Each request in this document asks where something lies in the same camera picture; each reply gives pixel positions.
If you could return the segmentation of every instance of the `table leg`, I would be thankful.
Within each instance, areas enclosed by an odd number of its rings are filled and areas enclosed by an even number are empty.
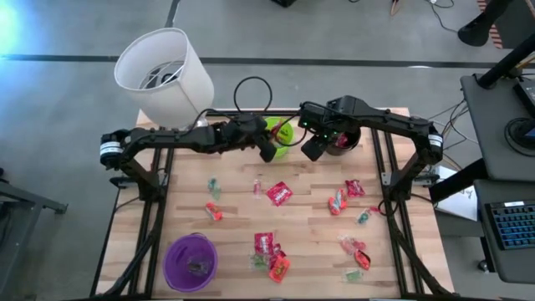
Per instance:
[[[43,196],[38,196],[31,192],[19,189],[12,185],[0,181],[0,196],[7,196],[9,198],[19,200],[22,202],[32,202],[37,206],[50,208],[58,214],[64,214],[67,211],[67,205],[50,200]]]
[[[472,162],[461,171],[458,171],[455,175],[450,176],[444,181],[429,188],[431,200],[433,203],[440,202],[447,197],[472,186],[474,180],[487,178],[487,167],[485,166],[485,161],[481,158]]]

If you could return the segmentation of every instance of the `sticker label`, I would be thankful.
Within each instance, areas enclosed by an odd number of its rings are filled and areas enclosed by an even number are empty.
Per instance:
[[[119,148],[119,147],[107,147],[103,150],[100,151],[100,155],[102,156],[103,154],[107,154],[107,153],[122,153],[123,152],[123,149],[122,148]]]
[[[440,143],[443,142],[442,137],[439,135],[428,135],[427,138],[429,138],[429,140],[439,141]]]
[[[524,202],[518,201],[518,202],[507,202],[505,204],[505,207],[513,207],[513,206],[524,206]]]

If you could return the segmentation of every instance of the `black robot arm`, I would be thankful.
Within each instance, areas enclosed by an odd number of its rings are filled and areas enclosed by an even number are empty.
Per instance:
[[[100,163],[107,169],[122,170],[134,180],[140,189],[140,199],[161,196],[158,175],[147,171],[135,155],[149,148],[183,148],[199,153],[214,154],[225,151],[245,150],[258,146],[260,156],[269,162],[277,149],[269,141],[271,134],[266,121],[260,115],[241,114],[229,122],[218,122],[193,130],[117,130],[102,135],[100,139]]]
[[[327,106],[302,103],[300,114],[299,127],[314,134],[301,148],[312,161],[316,161],[342,133],[354,134],[361,127],[412,139],[416,152],[401,170],[391,175],[390,196],[400,193],[403,199],[408,200],[412,181],[425,166],[442,160],[442,137],[432,122],[398,115],[390,110],[374,109],[353,96],[331,100]]]

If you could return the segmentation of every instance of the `candy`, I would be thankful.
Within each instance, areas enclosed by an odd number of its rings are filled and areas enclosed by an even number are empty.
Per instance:
[[[347,236],[347,235],[338,236],[338,240],[340,242],[340,247],[342,247],[342,249],[348,255],[353,255],[355,252],[359,250],[366,249],[366,244],[364,242],[359,242],[355,238]]]
[[[340,134],[336,142],[334,142],[334,145],[336,145],[337,147],[345,147],[347,143],[348,143],[348,136],[342,133]]]
[[[279,207],[293,195],[293,191],[281,181],[269,188],[266,195],[273,202],[273,205]]]
[[[354,254],[354,260],[359,264],[359,266],[366,271],[369,270],[369,266],[371,264],[371,259],[369,259],[369,256],[366,255],[366,253],[357,250]]]
[[[219,207],[216,206],[214,203],[207,203],[206,204],[206,212],[208,212],[208,215],[211,217],[214,221],[220,221],[223,218],[223,213],[221,210],[219,210]]]
[[[359,183],[359,180],[347,180],[345,185],[348,187],[348,196],[357,197],[365,194],[364,188]]]
[[[252,269],[258,270],[258,271],[267,271],[269,270],[269,258],[265,255],[260,254],[253,254],[249,258],[249,266]]]
[[[260,255],[273,255],[273,233],[255,233],[254,250]]]
[[[269,258],[269,269],[270,270],[275,266],[275,262],[277,261],[277,258],[279,256],[285,258],[286,257],[286,253],[283,252],[283,250],[281,250],[281,244],[280,243],[276,243],[273,246],[273,255],[271,256],[271,258]]]
[[[364,209],[364,211],[362,211],[362,213],[360,213],[360,215],[356,218],[356,222],[361,225],[365,224],[371,217],[372,212],[379,212],[379,209],[377,207]]]
[[[344,189],[338,189],[336,197],[329,198],[329,210],[333,215],[339,215],[347,206],[347,196]]]
[[[269,277],[274,282],[281,283],[289,268],[290,261],[279,255],[277,256],[277,260],[275,261],[275,265],[271,269],[271,272],[269,272]]]
[[[350,269],[344,272],[344,280],[347,282],[359,281],[362,276],[363,273],[359,269]]]
[[[262,187],[261,187],[261,182],[260,180],[255,180],[254,181],[254,186],[252,188],[252,193],[254,193],[254,197],[259,199],[260,196],[262,195]]]
[[[219,186],[219,183],[215,177],[212,177],[210,180],[208,180],[208,191],[211,193],[211,196],[214,198],[214,200],[219,201],[221,187]]]

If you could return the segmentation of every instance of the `paper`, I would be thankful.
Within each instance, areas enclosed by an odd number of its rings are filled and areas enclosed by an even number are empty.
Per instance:
[[[444,166],[438,166],[436,172],[443,181],[456,174]],[[470,186],[438,203],[436,210],[477,222],[477,196],[474,186]]]

